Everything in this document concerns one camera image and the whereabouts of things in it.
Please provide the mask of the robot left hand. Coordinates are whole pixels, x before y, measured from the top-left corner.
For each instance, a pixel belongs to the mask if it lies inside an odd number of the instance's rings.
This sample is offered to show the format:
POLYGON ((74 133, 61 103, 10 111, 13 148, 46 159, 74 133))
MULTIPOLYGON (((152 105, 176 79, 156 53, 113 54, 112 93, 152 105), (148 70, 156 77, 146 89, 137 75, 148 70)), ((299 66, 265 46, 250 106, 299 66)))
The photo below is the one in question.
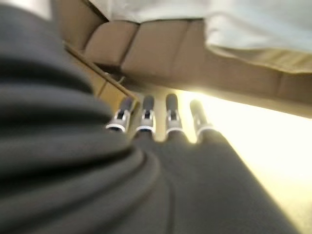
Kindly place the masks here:
POLYGON ((157 143, 111 118, 56 23, 1 4, 1 233, 297 233, 220 132, 157 143))

